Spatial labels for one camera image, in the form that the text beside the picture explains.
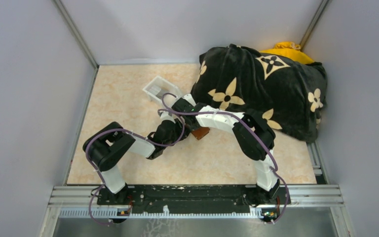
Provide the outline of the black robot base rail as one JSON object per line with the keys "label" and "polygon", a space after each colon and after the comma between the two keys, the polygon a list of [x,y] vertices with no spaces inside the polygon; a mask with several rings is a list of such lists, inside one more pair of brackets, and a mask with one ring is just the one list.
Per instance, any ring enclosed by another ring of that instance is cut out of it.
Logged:
{"label": "black robot base rail", "polygon": [[125,205],[131,214],[246,214],[260,205],[281,211],[291,203],[279,181],[270,191],[257,185],[126,185],[113,194],[93,189],[98,205]]}

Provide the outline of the brown leather card holder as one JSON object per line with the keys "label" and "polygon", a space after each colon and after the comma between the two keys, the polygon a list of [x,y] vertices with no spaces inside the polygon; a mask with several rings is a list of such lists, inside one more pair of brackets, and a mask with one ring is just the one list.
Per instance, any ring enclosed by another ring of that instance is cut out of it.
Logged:
{"label": "brown leather card holder", "polygon": [[191,131],[191,134],[197,139],[201,140],[210,132],[210,128],[208,127],[200,127],[196,130]]}

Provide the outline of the white translucent plastic card box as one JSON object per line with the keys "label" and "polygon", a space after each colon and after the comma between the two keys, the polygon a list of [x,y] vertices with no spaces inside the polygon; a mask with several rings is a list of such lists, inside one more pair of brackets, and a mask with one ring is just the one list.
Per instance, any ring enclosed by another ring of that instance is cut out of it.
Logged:
{"label": "white translucent plastic card box", "polygon": [[161,108],[163,107],[161,99],[165,93],[169,92],[177,98],[184,95],[175,84],[169,82],[161,76],[156,76],[153,78],[146,86],[143,87],[142,91],[146,93],[150,101],[156,103]]}

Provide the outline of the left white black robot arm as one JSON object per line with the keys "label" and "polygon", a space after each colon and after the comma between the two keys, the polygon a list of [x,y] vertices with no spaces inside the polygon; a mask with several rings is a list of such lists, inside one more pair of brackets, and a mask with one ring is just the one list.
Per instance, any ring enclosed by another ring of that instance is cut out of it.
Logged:
{"label": "left white black robot arm", "polygon": [[87,160],[100,173],[109,190],[109,198],[116,204],[127,201],[126,182],[117,163],[127,153],[152,160],[161,156],[167,147],[186,139],[190,130],[177,118],[164,120],[147,137],[132,133],[114,121],[88,138],[82,146]]}

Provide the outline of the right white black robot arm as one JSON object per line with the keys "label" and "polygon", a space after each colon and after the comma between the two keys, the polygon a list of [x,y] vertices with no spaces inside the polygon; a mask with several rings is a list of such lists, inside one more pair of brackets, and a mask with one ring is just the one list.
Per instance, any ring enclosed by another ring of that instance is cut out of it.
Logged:
{"label": "right white black robot arm", "polygon": [[275,174],[278,165],[273,157],[276,135],[259,112],[228,112],[203,103],[193,105],[184,98],[169,109],[181,115],[192,130],[207,127],[233,134],[244,155],[254,163],[260,201],[272,203],[277,198],[280,179]]}

